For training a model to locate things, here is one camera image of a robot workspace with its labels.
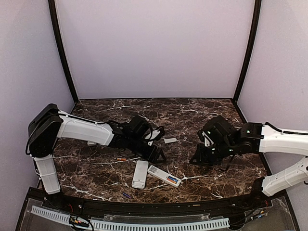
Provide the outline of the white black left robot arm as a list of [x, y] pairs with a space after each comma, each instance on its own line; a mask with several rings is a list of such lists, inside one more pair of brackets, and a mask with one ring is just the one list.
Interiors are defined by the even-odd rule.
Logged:
[[163, 150], [153, 144], [165, 134], [163, 126], [156, 129], [140, 115], [129, 122], [97, 122], [68, 114], [56, 104], [48, 104], [29, 124], [26, 155], [31, 156], [37, 166], [49, 202], [58, 210], [68, 206], [63, 196], [52, 158], [56, 141], [68, 138], [90, 141], [115, 149], [128, 149], [144, 160], [156, 164], [167, 159]]

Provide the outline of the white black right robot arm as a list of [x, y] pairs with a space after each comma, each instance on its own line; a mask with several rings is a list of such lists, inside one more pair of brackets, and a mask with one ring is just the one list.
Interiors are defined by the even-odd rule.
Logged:
[[299, 154], [302, 159], [294, 165], [271, 176], [254, 181], [245, 204], [257, 208], [270, 197], [308, 179], [308, 133], [304, 130], [285, 130], [266, 122], [244, 123], [234, 128], [223, 116], [210, 119], [197, 132], [197, 145], [190, 164], [197, 166], [219, 165], [228, 156], [260, 153]]

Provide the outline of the white remote control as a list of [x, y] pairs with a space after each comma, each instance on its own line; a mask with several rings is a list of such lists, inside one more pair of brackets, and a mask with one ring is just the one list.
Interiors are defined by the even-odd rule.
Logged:
[[132, 179], [132, 187], [136, 189], [144, 189], [147, 178], [149, 162], [148, 161], [137, 161], [135, 171]]
[[165, 171], [163, 171], [163, 170], [161, 170], [161, 169], [159, 169], [159, 168], [157, 168], [157, 167], [155, 167], [155, 166], [153, 166], [153, 165], [151, 165], [151, 166], [147, 169], [147, 172], [148, 172], [150, 175], [152, 175], [152, 176], [154, 176], [154, 177], [156, 177], [156, 178], [162, 180], [163, 182], [165, 182], [165, 183], [167, 183], [167, 184], [170, 184], [171, 186], [174, 186], [174, 187], [179, 187], [179, 185], [180, 185], [180, 183], [181, 183], [181, 179], [180, 179], [180, 181], [179, 181], [177, 184], [174, 184], [174, 183], [168, 181], [168, 180], [167, 180], [168, 176], [173, 176], [173, 175], [171, 175], [171, 174], [169, 174], [169, 173], [167, 173], [167, 172], [165, 172]]

